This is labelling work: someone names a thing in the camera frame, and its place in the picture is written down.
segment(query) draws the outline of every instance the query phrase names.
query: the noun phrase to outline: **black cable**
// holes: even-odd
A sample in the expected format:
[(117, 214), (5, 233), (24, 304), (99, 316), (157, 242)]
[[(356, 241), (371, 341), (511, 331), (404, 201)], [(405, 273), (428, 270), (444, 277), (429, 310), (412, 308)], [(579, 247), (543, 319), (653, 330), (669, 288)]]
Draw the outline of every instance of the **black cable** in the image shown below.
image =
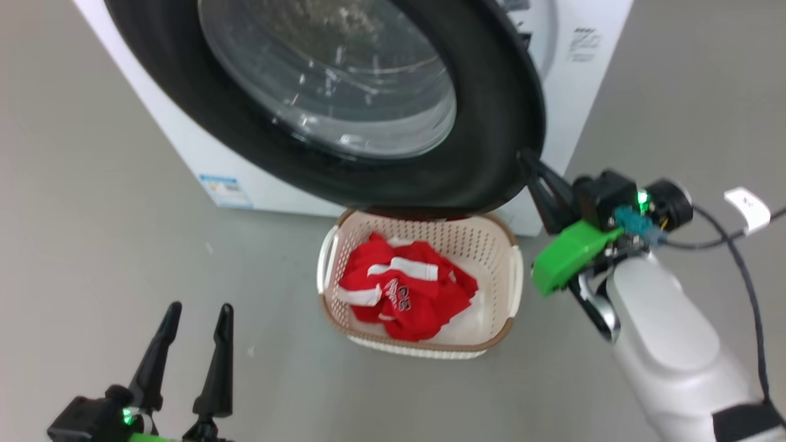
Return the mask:
[[(769, 379), (767, 377), (767, 361), (764, 354), (764, 327), (762, 325), (762, 313), (758, 306), (758, 297), (756, 296), (756, 290), (753, 287), (753, 280), (751, 279), (751, 273), (747, 269), (747, 265), (745, 265), (745, 259), (743, 259), (742, 254), (740, 254), (740, 250), (734, 244), (735, 235), (729, 235), (728, 232), (723, 228), (720, 222), (710, 215), (709, 212), (705, 211), (701, 207), (693, 205), (694, 212), (701, 215), (705, 218), (715, 230), (721, 235), (719, 241), (721, 244), (726, 244), (729, 247), (729, 251), (732, 253), (732, 257), (734, 258), (734, 263), (736, 263), (737, 267), (740, 269), (740, 273), (742, 274), (742, 279), (745, 283), (745, 289), (747, 290), (748, 299), (751, 302), (751, 309), (753, 310), (753, 323), (754, 328), (756, 330), (756, 355), (758, 360), (758, 382), (762, 387), (762, 393), (764, 394), (764, 403), (772, 404), (772, 400), (769, 396)], [(783, 215), (783, 212), (786, 210), (781, 209), (772, 217), (772, 219), (779, 218)], [(670, 242), (665, 242), (666, 245), (672, 245)], [(777, 414), (778, 418), (780, 419), (780, 424), (786, 427), (786, 421), (780, 415)]]
[[(774, 220), (780, 218), (783, 215), (786, 215), (786, 207), (784, 207), (781, 210), (773, 213), (772, 216), (770, 216), (769, 221), (773, 222)], [(734, 241), (736, 239), (742, 238), (743, 236), (745, 236), (745, 230), (738, 230), (738, 231), (734, 232), (733, 234), (729, 234), (729, 239), (731, 241)], [(712, 241), (697, 242), (697, 243), (678, 242), (678, 241), (671, 241), (669, 239), (665, 239), (665, 240), (662, 241), (662, 243), (665, 244), (665, 245), (669, 245), (670, 247), (674, 247), (675, 249), (704, 250), (704, 249), (714, 249), (715, 247), (718, 247), (719, 245), (724, 245), (724, 244), (726, 244), (726, 239), (721, 237), (721, 238), (718, 238), (718, 239), (714, 239)]]

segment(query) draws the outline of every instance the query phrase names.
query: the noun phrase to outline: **laundry basket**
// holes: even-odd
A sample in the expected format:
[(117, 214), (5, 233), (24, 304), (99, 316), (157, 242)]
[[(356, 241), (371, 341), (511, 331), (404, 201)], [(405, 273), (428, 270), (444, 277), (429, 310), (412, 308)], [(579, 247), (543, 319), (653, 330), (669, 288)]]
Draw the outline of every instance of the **laundry basket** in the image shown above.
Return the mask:
[[(372, 232), (386, 238), (427, 241), (478, 282), (472, 306), (453, 317), (432, 339), (390, 338), (382, 324), (358, 321), (337, 297), (350, 253)], [(317, 290), (327, 319), (341, 333), (366, 347), (433, 359), (471, 359), (508, 334), (523, 290), (523, 259), (516, 237), (492, 215), (441, 223), (405, 221), (345, 212), (328, 232), (317, 264)]]

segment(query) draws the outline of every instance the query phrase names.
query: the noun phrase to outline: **basket handle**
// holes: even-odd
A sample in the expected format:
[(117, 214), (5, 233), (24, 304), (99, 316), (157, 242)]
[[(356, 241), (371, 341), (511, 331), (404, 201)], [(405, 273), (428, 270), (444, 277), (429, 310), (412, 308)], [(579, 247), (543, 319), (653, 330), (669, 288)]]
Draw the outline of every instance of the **basket handle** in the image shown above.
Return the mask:
[(319, 260), (317, 261), (317, 291), (324, 294), (330, 281), (330, 273), (333, 270), (333, 263), (336, 261), (336, 251), (338, 251), (339, 227), (333, 226), (325, 236), (322, 247), (319, 250)]
[(524, 291), (524, 258), (518, 245), (510, 248), (510, 273), (513, 275), (513, 284), (510, 285), (510, 293), (508, 293), (510, 299), (508, 317), (513, 318), (519, 311), (521, 293)]

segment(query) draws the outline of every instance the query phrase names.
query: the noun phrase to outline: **washing machine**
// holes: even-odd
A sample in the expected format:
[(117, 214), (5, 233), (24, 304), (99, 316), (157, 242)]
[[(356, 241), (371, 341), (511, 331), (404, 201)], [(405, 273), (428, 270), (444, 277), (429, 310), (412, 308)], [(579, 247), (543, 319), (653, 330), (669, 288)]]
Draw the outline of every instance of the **washing machine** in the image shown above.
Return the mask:
[(535, 235), (632, 0), (74, 2), (217, 205)]

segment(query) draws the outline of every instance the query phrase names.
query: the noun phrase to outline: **gray floor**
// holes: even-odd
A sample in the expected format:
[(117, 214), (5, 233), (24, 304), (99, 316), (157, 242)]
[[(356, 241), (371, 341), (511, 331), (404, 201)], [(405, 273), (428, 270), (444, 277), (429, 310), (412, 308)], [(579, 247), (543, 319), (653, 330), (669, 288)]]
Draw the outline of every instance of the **gray floor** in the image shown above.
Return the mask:
[[(572, 162), (669, 175), (730, 227), (722, 191), (786, 203), (786, 3), (638, 2)], [(0, 428), (42, 440), (77, 394), (130, 379), (166, 305), (184, 303), (158, 415), (193, 421), (223, 302), (237, 308), (235, 415), (253, 440), (592, 440), (655, 436), (568, 296), (527, 301), (484, 357), (432, 362), (330, 329), (314, 265), (330, 219), (219, 210), (70, 2), (0, 2)], [(697, 223), (684, 238), (709, 238)], [(740, 244), (786, 407), (786, 224)], [(543, 240), (523, 242), (527, 258)], [(661, 255), (749, 367), (750, 309), (723, 251)]]

